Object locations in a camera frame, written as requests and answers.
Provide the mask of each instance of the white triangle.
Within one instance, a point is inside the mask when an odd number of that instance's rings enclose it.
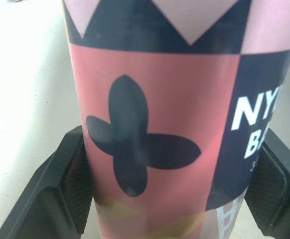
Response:
[[[101,0],[64,0],[74,25],[83,38],[97,5]]]
[[[179,34],[192,45],[238,0],[152,0]]]

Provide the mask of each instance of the dark navy clover shape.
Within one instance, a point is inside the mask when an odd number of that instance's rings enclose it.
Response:
[[[113,156],[117,183],[130,197],[144,192],[147,167],[179,169],[194,162],[201,153],[187,138],[147,133],[145,95],[127,75],[116,79],[111,86],[109,113],[111,124],[94,116],[88,116],[86,124],[96,146]]]

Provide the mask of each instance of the white surface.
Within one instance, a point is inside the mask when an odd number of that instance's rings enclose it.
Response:
[[[79,115],[60,1],[0,0],[0,227]],[[271,126],[290,148],[290,70]],[[93,206],[82,239],[99,238]],[[261,238],[244,203],[231,239]]]

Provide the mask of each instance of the can label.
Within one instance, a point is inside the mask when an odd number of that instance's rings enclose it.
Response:
[[[63,6],[103,238],[228,238],[290,61],[290,0]]]

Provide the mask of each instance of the can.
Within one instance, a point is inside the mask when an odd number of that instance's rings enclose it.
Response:
[[[226,239],[290,61],[290,0],[64,0],[103,239]]]

